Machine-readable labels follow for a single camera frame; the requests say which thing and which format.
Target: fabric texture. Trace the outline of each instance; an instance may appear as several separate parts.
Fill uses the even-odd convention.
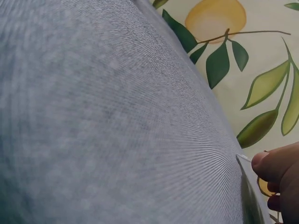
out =
[[[0,1],[0,223],[243,223],[242,151],[140,4]]]

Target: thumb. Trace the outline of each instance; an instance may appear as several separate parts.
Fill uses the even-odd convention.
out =
[[[255,173],[267,182],[279,184],[288,169],[298,162],[299,143],[256,154],[251,162]]]

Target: finger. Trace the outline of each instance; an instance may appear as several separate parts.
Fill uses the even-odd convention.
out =
[[[267,182],[280,183],[286,171],[298,161],[299,143],[262,152],[252,159],[252,168]]]
[[[280,196],[273,195],[268,199],[268,208],[274,211],[281,211],[280,209]]]
[[[267,184],[267,188],[270,192],[273,192],[273,193],[279,193],[279,184],[277,183],[273,183],[273,182],[268,182]]]

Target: stem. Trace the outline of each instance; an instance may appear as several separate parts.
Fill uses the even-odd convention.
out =
[[[278,223],[278,220],[273,215],[271,215],[271,214],[269,214],[269,215],[270,215],[270,218],[273,219],[274,222]]]
[[[289,50],[288,46],[286,45],[285,40],[284,40],[283,38],[282,38],[282,40],[283,40],[284,43],[285,43],[285,48],[286,48],[286,51],[287,51],[287,53],[288,53],[288,61],[289,61],[289,63],[291,63],[293,67],[296,67],[295,62],[294,62],[293,59],[292,59],[290,50]],[[283,97],[284,97],[284,94],[285,94],[286,86],[287,86],[287,83],[288,83],[288,80],[289,80],[289,76],[290,76],[290,65],[288,65],[288,68],[287,68],[287,70],[286,70],[286,73],[287,73],[287,74],[286,74],[286,81],[285,81],[284,90],[282,91],[281,97],[280,97],[279,102],[278,102],[278,104],[277,104],[277,106],[276,106],[276,110],[279,109],[280,104],[281,104],[281,101],[282,101],[282,99],[283,99]]]
[[[218,40],[220,38],[223,38],[225,36],[231,36],[231,35],[236,35],[236,34],[256,34],[256,33],[281,33],[281,34],[286,34],[286,35],[291,35],[290,33],[286,33],[286,32],[283,32],[283,31],[279,31],[279,30],[260,30],[260,31],[246,31],[246,32],[236,32],[236,33],[226,33],[224,35],[221,35],[221,36],[218,36],[218,37],[215,37],[215,38],[212,38],[212,39],[209,39],[209,40],[206,40],[206,41],[200,41],[198,42],[197,44],[200,44],[200,43],[206,43],[206,42],[210,42],[210,41],[215,41],[215,40]]]

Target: gray knit fabric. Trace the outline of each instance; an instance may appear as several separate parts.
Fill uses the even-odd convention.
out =
[[[143,3],[0,0],[1,224],[243,223],[237,141]]]

